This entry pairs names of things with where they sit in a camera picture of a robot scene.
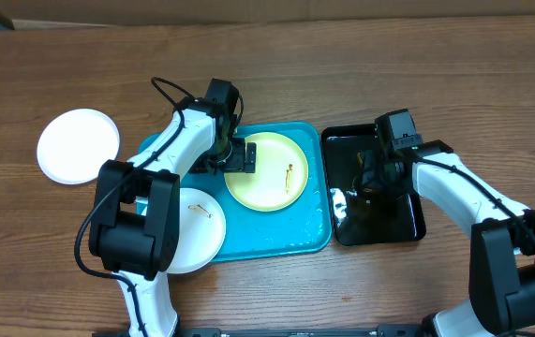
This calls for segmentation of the yellow-green plate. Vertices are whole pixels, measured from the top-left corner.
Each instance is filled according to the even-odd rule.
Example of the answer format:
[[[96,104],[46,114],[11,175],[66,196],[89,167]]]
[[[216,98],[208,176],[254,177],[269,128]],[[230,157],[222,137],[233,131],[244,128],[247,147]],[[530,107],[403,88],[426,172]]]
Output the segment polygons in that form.
[[[225,173],[232,196],[247,208],[272,212],[288,207],[305,190],[308,162],[292,139],[275,132],[259,132],[245,138],[255,143],[254,173]]]

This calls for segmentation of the white plate with stain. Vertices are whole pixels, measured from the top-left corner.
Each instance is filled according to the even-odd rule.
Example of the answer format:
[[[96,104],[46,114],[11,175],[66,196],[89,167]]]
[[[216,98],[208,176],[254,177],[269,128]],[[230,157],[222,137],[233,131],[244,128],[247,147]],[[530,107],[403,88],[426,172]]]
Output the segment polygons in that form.
[[[120,135],[114,121],[92,109],[67,111],[53,119],[37,143],[37,162],[42,172],[61,184],[93,181],[100,167],[115,159]]]

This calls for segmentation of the yellow green sponge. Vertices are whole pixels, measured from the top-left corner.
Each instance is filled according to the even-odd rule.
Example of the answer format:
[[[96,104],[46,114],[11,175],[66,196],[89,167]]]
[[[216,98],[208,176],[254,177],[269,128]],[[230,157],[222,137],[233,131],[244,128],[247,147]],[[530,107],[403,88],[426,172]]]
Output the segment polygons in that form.
[[[353,180],[353,188],[358,197],[362,198],[366,203],[371,202],[371,192],[366,185],[371,181],[373,176],[373,152],[365,150],[357,153],[357,158],[361,167],[361,171],[355,176]]]

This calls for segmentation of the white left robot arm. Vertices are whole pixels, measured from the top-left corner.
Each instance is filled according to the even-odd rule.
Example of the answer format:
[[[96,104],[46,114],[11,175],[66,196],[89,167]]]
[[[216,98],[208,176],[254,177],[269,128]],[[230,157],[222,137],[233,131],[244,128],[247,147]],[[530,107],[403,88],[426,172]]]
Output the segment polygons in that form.
[[[180,240],[181,180],[188,172],[252,173],[256,148],[234,131],[244,112],[239,94],[186,97],[146,151],[100,168],[94,207],[74,243],[85,273],[122,288],[129,336],[178,330],[168,284]]]

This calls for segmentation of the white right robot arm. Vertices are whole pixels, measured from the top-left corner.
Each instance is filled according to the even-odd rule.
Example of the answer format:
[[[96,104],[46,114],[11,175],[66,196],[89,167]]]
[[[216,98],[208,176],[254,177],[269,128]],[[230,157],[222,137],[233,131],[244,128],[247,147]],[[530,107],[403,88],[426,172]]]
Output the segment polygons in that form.
[[[417,194],[468,236],[468,299],[431,314],[424,336],[516,336],[535,326],[535,210],[470,171],[440,140],[394,140],[356,155],[361,194]]]

